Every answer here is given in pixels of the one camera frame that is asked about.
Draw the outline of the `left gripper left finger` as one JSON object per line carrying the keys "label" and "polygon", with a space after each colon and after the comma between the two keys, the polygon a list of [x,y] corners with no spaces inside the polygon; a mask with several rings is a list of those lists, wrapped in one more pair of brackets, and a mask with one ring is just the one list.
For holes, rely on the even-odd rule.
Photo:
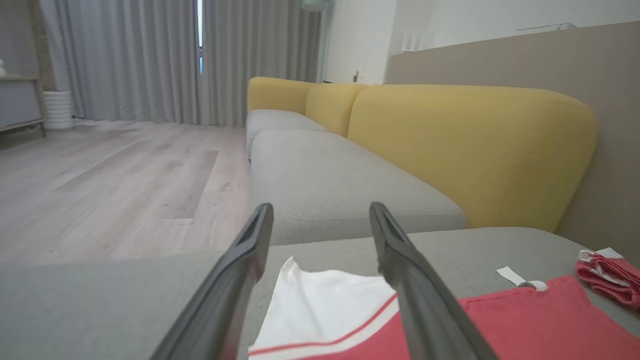
{"label": "left gripper left finger", "polygon": [[261,203],[178,315],[153,360],[235,360],[254,285],[265,273],[274,207]]}

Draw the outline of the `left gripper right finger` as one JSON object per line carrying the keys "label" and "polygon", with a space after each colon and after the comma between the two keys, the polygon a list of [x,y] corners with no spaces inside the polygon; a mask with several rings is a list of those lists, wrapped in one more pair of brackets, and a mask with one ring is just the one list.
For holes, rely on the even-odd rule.
{"label": "left gripper right finger", "polygon": [[413,360],[496,360],[489,342],[381,202],[369,219],[378,271],[395,290]]}

